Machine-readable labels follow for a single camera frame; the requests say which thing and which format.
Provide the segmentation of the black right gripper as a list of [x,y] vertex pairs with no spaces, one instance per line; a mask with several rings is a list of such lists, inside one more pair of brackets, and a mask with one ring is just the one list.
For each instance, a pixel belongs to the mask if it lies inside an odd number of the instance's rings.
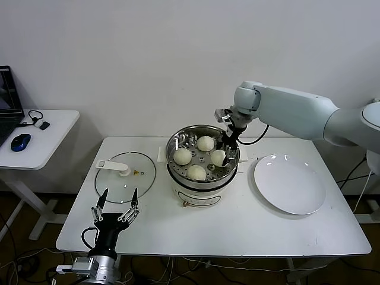
[[226,126],[226,130],[223,131],[222,137],[216,139],[216,150],[224,151],[224,159],[221,165],[226,166],[227,164],[238,162],[237,141],[242,132],[246,130],[248,123],[235,123],[231,120],[226,120],[223,123]]

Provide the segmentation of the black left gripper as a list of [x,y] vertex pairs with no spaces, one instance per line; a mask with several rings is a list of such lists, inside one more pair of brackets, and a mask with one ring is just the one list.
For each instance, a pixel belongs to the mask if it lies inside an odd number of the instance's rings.
[[129,209],[122,213],[104,213],[103,207],[106,203],[108,189],[99,197],[95,207],[91,207],[94,225],[99,230],[93,255],[117,256],[115,251],[120,232],[126,230],[137,215],[140,213],[138,208],[138,189],[135,188]]

